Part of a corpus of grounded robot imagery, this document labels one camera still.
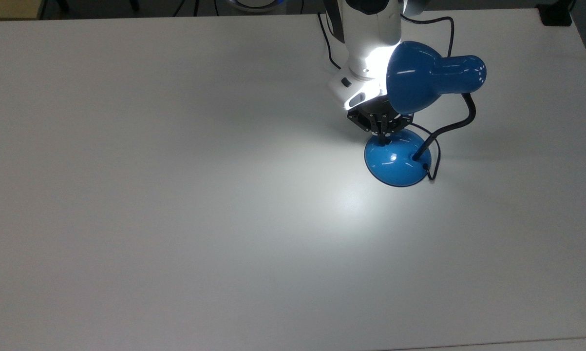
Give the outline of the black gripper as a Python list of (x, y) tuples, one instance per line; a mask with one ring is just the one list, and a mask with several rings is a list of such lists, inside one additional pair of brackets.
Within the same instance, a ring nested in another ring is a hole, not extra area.
[(414, 117), (398, 113), (389, 102), (388, 96), (380, 96), (350, 109), (347, 118), (360, 129), (377, 135), (378, 144), (386, 146), (391, 143), (390, 134), (412, 124)]

